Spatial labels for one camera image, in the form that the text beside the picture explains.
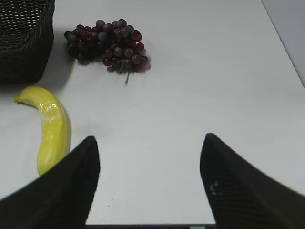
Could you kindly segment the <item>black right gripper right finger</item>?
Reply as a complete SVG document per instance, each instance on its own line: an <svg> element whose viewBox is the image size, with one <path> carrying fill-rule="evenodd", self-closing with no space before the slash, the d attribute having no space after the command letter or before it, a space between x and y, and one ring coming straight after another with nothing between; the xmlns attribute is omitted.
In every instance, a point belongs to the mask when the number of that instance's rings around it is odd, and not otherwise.
<svg viewBox="0 0 305 229"><path fill-rule="evenodd" d="M215 134L203 141L200 174L218 229L305 227L305 197L262 173Z"/></svg>

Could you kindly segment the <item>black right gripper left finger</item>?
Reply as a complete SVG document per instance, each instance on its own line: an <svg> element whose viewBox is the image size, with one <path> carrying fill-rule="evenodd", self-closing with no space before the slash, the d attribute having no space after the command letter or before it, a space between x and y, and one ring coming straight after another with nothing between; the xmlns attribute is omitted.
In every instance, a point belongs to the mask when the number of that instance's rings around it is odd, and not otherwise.
<svg viewBox="0 0 305 229"><path fill-rule="evenodd" d="M100 175L95 137L86 137L44 175L0 201L2 229L83 229Z"/></svg>

